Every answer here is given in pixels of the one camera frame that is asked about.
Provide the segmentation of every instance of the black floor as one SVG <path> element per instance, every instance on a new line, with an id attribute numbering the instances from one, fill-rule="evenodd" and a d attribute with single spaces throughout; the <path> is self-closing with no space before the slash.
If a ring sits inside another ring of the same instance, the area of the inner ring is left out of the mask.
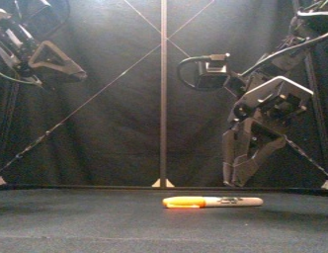
<path id="1" fill-rule="evenodd" d="M 167 210 L 180 195 L 258 208 Z M 0 191 L 0 252 L 328 252 L 328 197 L 260 192 Z"/>

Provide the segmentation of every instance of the vertical metal rod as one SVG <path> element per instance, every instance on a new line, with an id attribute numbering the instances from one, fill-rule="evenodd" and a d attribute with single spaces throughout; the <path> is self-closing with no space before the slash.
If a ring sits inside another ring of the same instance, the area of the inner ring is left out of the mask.
<path id="1" fill-rule="evenodd" d="M 161 0 L 161 82 L 160 82 L 160 187 L 165 188 L 165 0 Z"/>
<path id="2" fill-rule="evenodd" d="M 292 0 L 292 11 L 296 12 L 299 8 L 299 1 Z M 308 88 L 314 93 L 312 96 L 312 110 L 314 110 L 314 117 L 316 121 L 316 128 L 318 128 L 318 135 L 319 135 L 319 145 L 322 150 L 322 158 L 323 158 L 323 166 L 328 168 L 328 129 L 324 126 L 323 120 L 323 113 L 322 113 L 322 106 L 319 103 L 319 92 L 318 92 L 318 85 L 316 85 L 316 78 L 314 73 L 312 67 L 312 54 L 311 51 L 307 52 L 304 58 L 304 68 L 306 68 L 306 78 L 308 83 Z"/>

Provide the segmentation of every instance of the black curtain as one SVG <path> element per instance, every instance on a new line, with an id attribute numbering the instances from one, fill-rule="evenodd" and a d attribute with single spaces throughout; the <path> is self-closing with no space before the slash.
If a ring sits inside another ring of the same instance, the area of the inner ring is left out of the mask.
<path id="1" fill-rule="evenodd" d="M 61 125 L 1 175 L 20 184 L 149 186 L 160 176 L 161 1 L 68 3 L 69 19 L 49 40 L 88 78 L 55 82 L 53 91 L 20 86 L 1 166 Z M 175 77 L 177 63 L 228 52 L 231 69 L 243 72 L 278 46 L 291 17 L 290 1 L 167 1 L 165 176 L 175 186 L 223 186 L 220 140 L 235 101 L 226 89 L 185 88 Z M 292 80 L 307 86 L 302 65 Z M 308 107 L 288 138 L 320 162 L 315 136 Z M 248 186 L 316 187 L 320 181 L 307 161 L 284 148 Z"/>

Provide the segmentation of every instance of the orange marker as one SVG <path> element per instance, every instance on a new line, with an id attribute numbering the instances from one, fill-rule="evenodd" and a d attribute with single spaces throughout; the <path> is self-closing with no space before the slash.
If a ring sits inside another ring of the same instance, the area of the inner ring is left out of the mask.
<path id="1" fill-rule="evenodd" d="M 180 196 L 163 199 L 163 206 L 168 209 L 258 207 L 262 204 L 263 200 L 259 198 Z"/>

